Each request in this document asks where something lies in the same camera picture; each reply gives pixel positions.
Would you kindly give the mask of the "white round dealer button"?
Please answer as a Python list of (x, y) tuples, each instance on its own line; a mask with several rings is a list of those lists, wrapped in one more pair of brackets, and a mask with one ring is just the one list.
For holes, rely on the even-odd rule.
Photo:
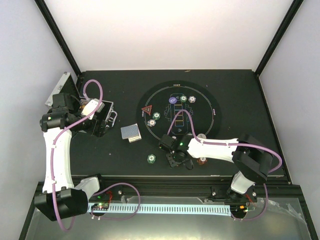
[(198, 134), (197, 137), (200, 138), (200, 139), (206, 139), (207, 138), (206, 135), (203, 134), (203, 133)]

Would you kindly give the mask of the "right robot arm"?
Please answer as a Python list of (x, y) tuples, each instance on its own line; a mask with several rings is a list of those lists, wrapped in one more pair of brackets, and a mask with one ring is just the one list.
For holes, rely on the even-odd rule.
[(266, 183), (273, 161), (273, 154), (248, 134), (227, 140), (205, 139), (189, 134), (175, 139), (164, 134), (158, 147), (166, 151), (171, 167), (200, 158), (234, 164), (238, 172), (233, 176), (225, 193), (226, 199), (231, 202), (241, 202), (249, 188), (255, 184)]

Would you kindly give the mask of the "green poker chip stack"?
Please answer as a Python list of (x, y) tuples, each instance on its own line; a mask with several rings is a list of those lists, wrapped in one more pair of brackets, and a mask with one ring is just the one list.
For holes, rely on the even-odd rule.
[(149, 154), (149, 155), (147, 156), (147, 162), (148, 162), (149, 164), (154, 164), (155, 161), (156, 161), (156, 156), (155, 156), (154, 154)]

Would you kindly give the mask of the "blue playing card deck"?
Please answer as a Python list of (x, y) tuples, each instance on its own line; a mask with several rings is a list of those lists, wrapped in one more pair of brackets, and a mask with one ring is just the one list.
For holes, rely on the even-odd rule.
[(123, 140), (135, 138), (140, 135), (139, 127), (137, 124), (121, 127), (120, 132)]

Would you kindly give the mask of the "red triangle marker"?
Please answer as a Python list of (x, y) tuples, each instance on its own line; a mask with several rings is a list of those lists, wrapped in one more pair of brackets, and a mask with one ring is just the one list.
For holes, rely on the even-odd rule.
[(152, 105), (144, 106), (141, 110), (150, 116), (152, 113)]

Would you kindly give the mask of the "purple round button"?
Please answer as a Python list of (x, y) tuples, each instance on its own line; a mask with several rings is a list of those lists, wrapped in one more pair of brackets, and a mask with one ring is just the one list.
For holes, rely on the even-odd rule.
[(168, 100), (168, 102), (169, 102), (170, 104), (172, 104), (172, 105), (176, 104), (177, 101), (178, 101), (177, 98), (176, 98), (176, 97), (173, 97), (173, 96), (170, 97), (169, 100)]

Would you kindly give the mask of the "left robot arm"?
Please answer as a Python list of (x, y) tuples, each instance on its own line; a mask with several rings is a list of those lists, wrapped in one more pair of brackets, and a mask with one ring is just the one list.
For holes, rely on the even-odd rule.
[(116, 117), (112, 101), (86, 99), (70, 93), (52, 96), (52, 105), (40, 120), (46, 146), (45, 181), (42, 194), (34, 198), (35, 207), (49, 220), (82, 215), (92, 196), (101, 200), (107, 195), (108, 188), (102, 184), (99, 173), (74, 185), (70, 146), (73, 135), (78, 132), (102, 137), (113, 127)]

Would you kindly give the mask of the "red brown poker chip stack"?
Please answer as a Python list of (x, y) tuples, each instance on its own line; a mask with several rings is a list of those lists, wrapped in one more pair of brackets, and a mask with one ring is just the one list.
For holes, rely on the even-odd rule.
[(206, 157), (200, 157), (197, 159), (197, 163), (199, 165), (204, 165), (207, 162), (207, 158)]

